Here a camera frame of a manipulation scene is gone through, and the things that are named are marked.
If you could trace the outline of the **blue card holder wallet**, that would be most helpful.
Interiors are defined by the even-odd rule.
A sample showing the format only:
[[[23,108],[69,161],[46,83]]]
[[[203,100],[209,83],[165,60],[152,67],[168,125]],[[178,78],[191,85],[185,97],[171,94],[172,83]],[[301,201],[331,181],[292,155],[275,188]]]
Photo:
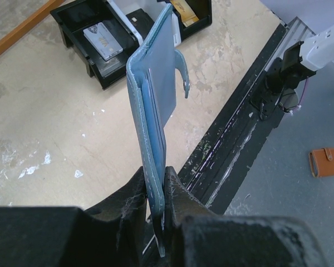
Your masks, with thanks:
[[[165,256],[164,126],[176,108],[176,71],[181,74],[186,96],[190,90],[186,60],[174,46],[172,14],[173,6],[168,3],[126,64],[130,106],[140,146],[155,240],[161,257]]]

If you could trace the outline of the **black credit card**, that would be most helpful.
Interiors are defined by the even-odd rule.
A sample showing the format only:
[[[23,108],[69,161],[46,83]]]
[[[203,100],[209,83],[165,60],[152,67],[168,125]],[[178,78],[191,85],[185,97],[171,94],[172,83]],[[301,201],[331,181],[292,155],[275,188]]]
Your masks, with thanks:
[[[140,35],[143,38],[146,38],[154,24],[151,17],[141,8],[127,14],[126,16]]]

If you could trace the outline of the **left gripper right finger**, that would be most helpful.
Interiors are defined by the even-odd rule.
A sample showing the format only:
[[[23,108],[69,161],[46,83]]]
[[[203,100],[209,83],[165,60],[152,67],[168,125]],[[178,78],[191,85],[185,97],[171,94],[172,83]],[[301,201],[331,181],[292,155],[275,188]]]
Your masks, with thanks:
[[[165,170],[170,266],[327,266],[311,229],[284,216],[217,215]]]

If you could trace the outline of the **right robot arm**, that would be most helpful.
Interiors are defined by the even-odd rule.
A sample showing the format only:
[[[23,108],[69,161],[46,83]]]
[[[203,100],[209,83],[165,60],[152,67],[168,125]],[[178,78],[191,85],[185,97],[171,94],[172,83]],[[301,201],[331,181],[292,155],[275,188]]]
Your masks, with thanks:
[[[334,25],[329,29],[298,41],[276,58],[265,77],[266,90],[279,95],[284,89],[295,89],[298,84],[316,74],[334,60]]]

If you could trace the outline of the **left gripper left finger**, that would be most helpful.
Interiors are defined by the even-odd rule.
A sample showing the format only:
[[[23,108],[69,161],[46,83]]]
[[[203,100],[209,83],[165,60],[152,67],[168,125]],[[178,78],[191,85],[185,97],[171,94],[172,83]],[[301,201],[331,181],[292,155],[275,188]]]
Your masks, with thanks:
[[[0,266],[139,266],[145,215],[142,169],[87,210],[1,206]]]

